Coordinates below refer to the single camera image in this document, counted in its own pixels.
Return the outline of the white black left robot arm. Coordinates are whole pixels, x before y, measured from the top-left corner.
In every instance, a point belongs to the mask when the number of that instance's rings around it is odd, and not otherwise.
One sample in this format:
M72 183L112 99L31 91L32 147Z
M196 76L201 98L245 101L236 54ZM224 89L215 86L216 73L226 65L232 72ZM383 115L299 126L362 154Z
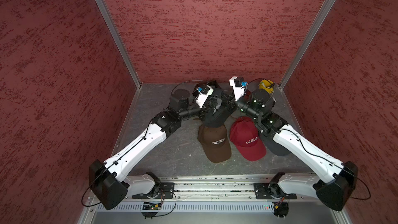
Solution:
M192 93L176 90L168 107L156 114L134 141L106 161L95 160L89 166L89 190L106 210L115 208L128 193L129 184L124 180L146 154L177 131L183 120L221 114L228 97L209 85L198 85Z

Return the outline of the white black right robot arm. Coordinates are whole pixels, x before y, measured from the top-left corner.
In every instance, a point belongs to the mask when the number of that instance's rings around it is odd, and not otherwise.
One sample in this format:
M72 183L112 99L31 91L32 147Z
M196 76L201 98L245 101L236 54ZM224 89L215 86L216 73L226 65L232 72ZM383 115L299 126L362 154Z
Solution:
M268 191L274 199L298 194L317 198L335 211L341 211L355 190L358 167L343 163L301 136L284 118L272 111L275 101L262 89L250 98L227 92L228 104L237 107L254 122L260 136L271 140L286 152L294 154L316 174L314 177L277 173L269 182Z

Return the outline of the dark grey baseball cap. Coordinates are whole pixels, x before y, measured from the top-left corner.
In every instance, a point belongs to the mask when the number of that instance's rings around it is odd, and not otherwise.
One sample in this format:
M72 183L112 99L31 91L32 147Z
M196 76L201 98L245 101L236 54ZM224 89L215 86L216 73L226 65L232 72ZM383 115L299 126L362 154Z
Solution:
M266 148L277 156L287 156L291 154L291 151L289 151L287 148L276 143L273 140L272 136L265 136L263 134L260 134L260 139L263 142L263 144L266 146Z

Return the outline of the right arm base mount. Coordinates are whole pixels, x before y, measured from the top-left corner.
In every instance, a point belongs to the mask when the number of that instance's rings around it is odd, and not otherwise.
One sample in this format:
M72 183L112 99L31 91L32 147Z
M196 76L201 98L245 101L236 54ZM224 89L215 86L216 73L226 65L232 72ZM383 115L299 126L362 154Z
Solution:
M296 194L286 194L277 184L254 183L254 192L257 200L296 200Z

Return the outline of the red baseball cap front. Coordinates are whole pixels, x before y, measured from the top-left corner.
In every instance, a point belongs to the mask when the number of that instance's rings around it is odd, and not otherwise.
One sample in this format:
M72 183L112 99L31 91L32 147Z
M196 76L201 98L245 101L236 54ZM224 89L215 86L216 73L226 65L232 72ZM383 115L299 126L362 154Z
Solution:
M259 137L259 131L248 117L235 120L230 128L230 141L248 161L258 161L266 155L266 147Z

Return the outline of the black baseball cap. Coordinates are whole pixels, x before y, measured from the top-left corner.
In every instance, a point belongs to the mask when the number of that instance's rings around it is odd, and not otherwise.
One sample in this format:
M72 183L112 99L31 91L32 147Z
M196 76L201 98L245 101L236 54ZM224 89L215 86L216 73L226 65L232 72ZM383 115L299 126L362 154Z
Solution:
M220 91L220 92L214 92L211 96L215 96L216 94L222 95L223 93L230 95L233 94L232 92ZM205 110L203 110L203 112L200 113L199 115L199 119L202 121L202 124L206 127L218 128L221 127L233 113L234 112L227 112L223 110L223 113L221 115L205 115Z

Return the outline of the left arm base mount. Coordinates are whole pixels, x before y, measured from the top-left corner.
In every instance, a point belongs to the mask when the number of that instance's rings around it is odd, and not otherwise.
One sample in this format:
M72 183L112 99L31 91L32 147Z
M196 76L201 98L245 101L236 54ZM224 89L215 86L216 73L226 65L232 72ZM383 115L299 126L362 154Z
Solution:
M132 199L168 200L173 199L175 183L156 183L147 194L133 195Z

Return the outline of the brown baseball cap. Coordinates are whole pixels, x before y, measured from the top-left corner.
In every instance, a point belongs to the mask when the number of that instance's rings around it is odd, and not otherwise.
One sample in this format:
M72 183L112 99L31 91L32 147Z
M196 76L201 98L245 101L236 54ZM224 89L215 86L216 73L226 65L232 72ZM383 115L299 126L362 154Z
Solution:
M222 87L217 83L216 80L212 80L210 82L207 83L208 86L211 86L214 89L220 89L222 90Z
M232 155L227 129L224 124L217 128L201 125L198 130L198 141L208 160L212 163L225 162Z

